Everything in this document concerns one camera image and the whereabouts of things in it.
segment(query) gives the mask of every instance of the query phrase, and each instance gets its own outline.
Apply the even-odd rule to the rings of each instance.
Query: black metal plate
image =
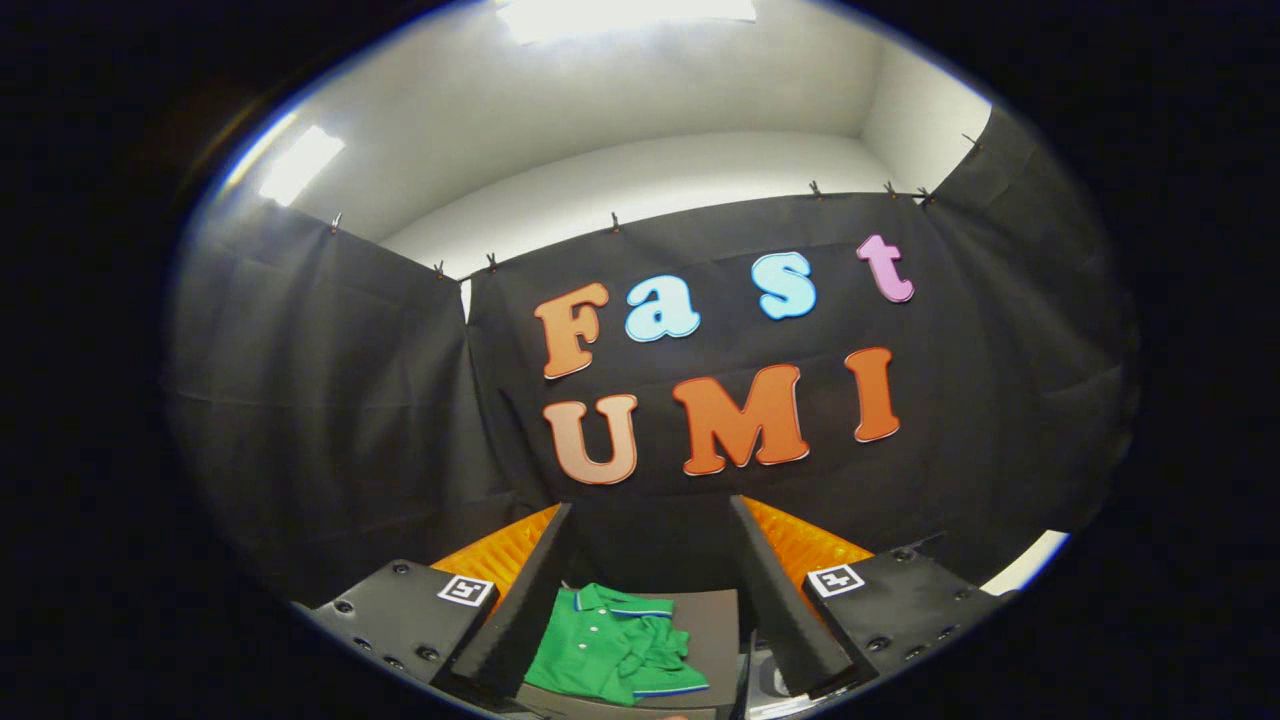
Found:
[[[461,575],[394,560],[311,616],[371,659],[430,683],[497,601],[492,583],[477,587]]]
[[[881,674],[952,642],[1002,602],[910,547],[828,570],[810,574],[805,594],[844,648]]]

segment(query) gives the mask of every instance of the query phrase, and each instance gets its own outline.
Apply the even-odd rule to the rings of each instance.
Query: ceiling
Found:
[[[311,124],[346,149],[293,202],[381,242],[525,170],[620,143],[736,131],[856,137],[882,40],[823,5],[521,46],[492,1],[401,31],[323,81],[247,177]]]

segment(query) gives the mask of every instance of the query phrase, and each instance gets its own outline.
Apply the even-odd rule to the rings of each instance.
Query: pink letter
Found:
[[[899,278],[897,268],[893,265],[893,260],[902,258],[897,247],[884,245],[884,238],[873,234],[858,246],[858,256],[870,261],[876,287],[881,290],[881,295],[886,300],[890,302],[906,302],[911,299],[915,287],[911,284],[911,281]]]

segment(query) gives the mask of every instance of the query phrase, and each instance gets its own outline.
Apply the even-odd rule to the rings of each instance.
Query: orange letter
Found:
[[[755,459],[762,465],[791,462],[809,455],[809,445],[800,437],[796,420],[797,379],[800,369],[795,365],[771,365],[760,370],[751,380],[742,410],[714,378],[694,378],[677,384],[671,395],[689,415],[690,459],[685,462],[685,474],[712,475],[724,469],[724,459],[716,452],[717,438],[733,464],[745,466],[760,430],[764,430],[764,441]]]
[[[901,425],[888,402],[888,361],[892,359],[893,354],[883,347],[859,350],[845,357],[845,366],[858,380],[858,406],[863,414],[854,430],[858,442],[887,438]]]
[[[591,364],[591,354],[577,345],[577,336],[582,336],[586,342],[595,342],[600,334],[595,307],[608,301],[609,291],[600,283],[591,283],[556,300],[548,300],[534,310],[534,315],[541,318],[543,332],[547,334],[547,366],[543,368],[543,375],[548,380],[563,378]],[[588,307],[582,307],[575,315],[573,307],[579,305]]]
[[[586,405],[581,402],[556,402],[543,410],[543,418],[552,424],[556,441],[556,459],[564,474],[589,486],[612,486],[631,477],[636,470],[636,437],[631,429],[631,411],[637,402],[634,395],[611,395],[595,404],[595,410],[609,421],[609,441],[613,442],[613,460],[591,462],[582,441],[582,416]]]

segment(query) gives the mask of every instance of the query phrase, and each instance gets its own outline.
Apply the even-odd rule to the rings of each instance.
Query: light blue letter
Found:
[[[818,290],[809,281],[809,261],[799,252],[774,252],[751,265],[751,281],[767,295],[760,296],[760,310],[781,320],[799,318],[818,304]]]
[[[652,295],[657,300],[649,300]],[[636,342],[653,342],[664,334],[692,334],[701,322],[689,300],[689,286],[675,275],[658,275],[640,282],[627,293],[627,305],[636,306],[627,315],[627,334]]]

